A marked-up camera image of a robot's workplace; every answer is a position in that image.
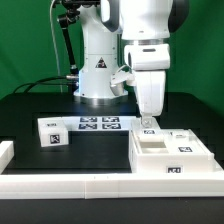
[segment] black qr-like marker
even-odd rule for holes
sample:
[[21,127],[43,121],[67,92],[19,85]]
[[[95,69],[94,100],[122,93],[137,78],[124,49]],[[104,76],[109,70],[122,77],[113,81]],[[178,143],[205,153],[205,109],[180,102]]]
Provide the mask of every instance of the black qr-like marker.
[[167,173],[182,173],[181,167],[168,167]]
[[97,122],[97,117],[81,117],[80,122]]
[[146,134],[146,135],[154,135],[155,131],[153,131],[153,130],[144,130],[144,134]]
[[51,144],[60,143],[60,135],[50,135],[50,143]]
[[97,129],[97,124],[80,124],[80,130],[94,130]]
[[103,122],[120,122],[119,117],[103,117]]
[[121,129],[121,125],[120,124],[103,124],[103,129],[105,130]]
[[51,124],[47,124],[48,127],[56,127],[57,124],[56,123],[51,123]]
[[193,152],[191,147],[178,147],[178,149],[180,150],[180,152]]

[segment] white box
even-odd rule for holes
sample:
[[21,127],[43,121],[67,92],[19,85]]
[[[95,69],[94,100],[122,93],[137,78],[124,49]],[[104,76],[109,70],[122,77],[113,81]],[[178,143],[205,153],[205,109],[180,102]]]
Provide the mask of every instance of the white box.
[[68,145],[68,130],[61,117],[38,119],[42,147]]
[[133,173],[214,171],[214,154],[191,130],[139,129],[138,122],[134,121],[129,132],[129,161]]

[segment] green wall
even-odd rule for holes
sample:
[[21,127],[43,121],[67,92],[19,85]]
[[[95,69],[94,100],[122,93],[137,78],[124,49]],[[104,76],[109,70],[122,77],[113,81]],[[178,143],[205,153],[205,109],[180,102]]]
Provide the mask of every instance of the green wall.
[[[18,85],[57,75],[50,32],[51,0],[3,1],[0,6],[0,98]],[[192,93],[224,116],[224,1],[190,0],[190,15],[171,35],[168,91]],[[63,13],[57,7],[55,14]],[[69,72],[61,31],[55,22],[62,74]],[[81,67],[80,24],[71,27]],[[37,91],[60,91],[39,87]]]

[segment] black cable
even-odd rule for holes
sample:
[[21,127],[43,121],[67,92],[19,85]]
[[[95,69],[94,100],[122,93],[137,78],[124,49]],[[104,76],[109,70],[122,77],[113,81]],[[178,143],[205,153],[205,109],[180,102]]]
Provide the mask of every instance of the black cable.
[[24,86],[37,86],[37,85],[49,85],[49,86],[60,86],[60,85],[63,85],[63,86],[69,86],[69,85],[73,85],[72,82],[68,82],[68,83],[25,83],[23,85],[20,85],[18,86],[14,91],[13,91],[13,94],[15,94],[17,92],[18,89],[24,87]]
[[53,76],[53,77],[49,77],[49,78],[45,78],[45,79],[40,79],[37,82],[30,84],[29,87],[27,87],[24,90],[24,93],[28,93],[34,86],[37,85],[37,83],[42,83],[42,82],[47,82],[47,81],[54,81],[54,80],[58,80],[58,79],[66,79],[66,76]]

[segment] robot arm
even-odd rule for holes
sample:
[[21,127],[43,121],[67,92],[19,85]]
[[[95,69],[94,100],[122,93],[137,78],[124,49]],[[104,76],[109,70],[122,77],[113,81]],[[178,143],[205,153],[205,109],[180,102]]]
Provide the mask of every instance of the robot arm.
[[152,116],[160,115],[163,108],[165,69],[170,67],[169,45],[164,40],[187,15],[188,0],[101,0],[103,24],[110,31],[121,31],[129,43],[125,63],[130,67],[144,127],[150,127]]

